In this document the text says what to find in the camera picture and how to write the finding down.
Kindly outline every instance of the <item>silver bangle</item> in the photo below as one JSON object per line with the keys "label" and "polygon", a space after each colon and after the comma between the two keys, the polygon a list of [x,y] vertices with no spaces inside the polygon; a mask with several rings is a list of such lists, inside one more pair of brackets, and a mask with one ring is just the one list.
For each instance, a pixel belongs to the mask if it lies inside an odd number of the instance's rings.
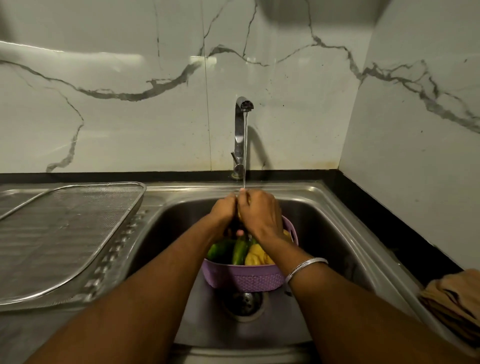
{"label": "silver bangle", "polygon": [[304,269],[306,266],[309,266],[312,263],[326,263],[328,264],[328,261],[324,258],[312,258],[309,260],[304,261],[303,263],[299,264],[286,278],[285,278],[285,284],[288,284],[290,280],[292,279],[293,275],[297,273],[299,270]]}

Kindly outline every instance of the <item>faucet spout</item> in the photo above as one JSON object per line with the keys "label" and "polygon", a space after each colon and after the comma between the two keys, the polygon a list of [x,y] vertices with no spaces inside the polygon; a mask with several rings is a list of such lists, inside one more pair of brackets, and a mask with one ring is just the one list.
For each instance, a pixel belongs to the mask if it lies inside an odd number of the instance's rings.
{"label": "faucet spout", "polygon": [[245,173],[245,148],[246,148],[246,114],[253,110],[253,104],[241,96],[235,103],[235,146],[232,152],[233,173],[235,180],[243,179]]}

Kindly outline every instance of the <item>cucumber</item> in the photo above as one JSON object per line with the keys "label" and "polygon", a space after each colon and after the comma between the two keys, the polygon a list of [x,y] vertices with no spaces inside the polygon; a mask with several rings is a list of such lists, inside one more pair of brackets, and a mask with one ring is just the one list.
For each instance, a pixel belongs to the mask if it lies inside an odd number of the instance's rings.
{"label": "cucumber", "polygon": [[231,252],[236,240],[222,239],[210,247],[207,253],[207,259],[216,263],[228,264],[230,262]]}
{"label": "cucumber", "polygon": [[248,253],[248,243],[245,236],[239,237],[233,247],[232,264],[242,266],[245,263],[245,257]]}

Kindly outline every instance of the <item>hand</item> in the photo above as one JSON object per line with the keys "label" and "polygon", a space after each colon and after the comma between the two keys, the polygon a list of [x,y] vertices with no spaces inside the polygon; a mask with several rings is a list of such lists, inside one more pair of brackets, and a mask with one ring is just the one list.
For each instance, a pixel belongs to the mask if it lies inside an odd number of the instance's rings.
{"label": "hand", "polygon": [[261,190],[241,189],[238,209],[247,230],[260,242],[265,238],[283,238],[282,210],[273,195]]}
{"label": "hand", "polygon": [[220,224],[219,227],[222,229],[222,233],[233,220],[236,208],[237,197],[233,192],[227,197],[219,199],[212,207],[212,211],[210,211],[209,215],[212,217],[212,219],[218,221]]}

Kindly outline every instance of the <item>forearm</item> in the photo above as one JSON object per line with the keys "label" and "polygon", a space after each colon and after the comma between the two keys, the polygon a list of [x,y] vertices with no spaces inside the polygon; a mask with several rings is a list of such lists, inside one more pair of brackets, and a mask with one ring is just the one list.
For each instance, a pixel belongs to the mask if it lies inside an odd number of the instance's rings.
{"label": "forearm", "polygon": [[28,364],[158,363],[175,338],[219,222],[206,216],[56,333]]}
{"label": "forearm", "polygon": [[[260,240],[286,276],[311,256],[280,238]],[[290,281],[322,361],[473,363],[457,348],[386,301],[314,263]]]}

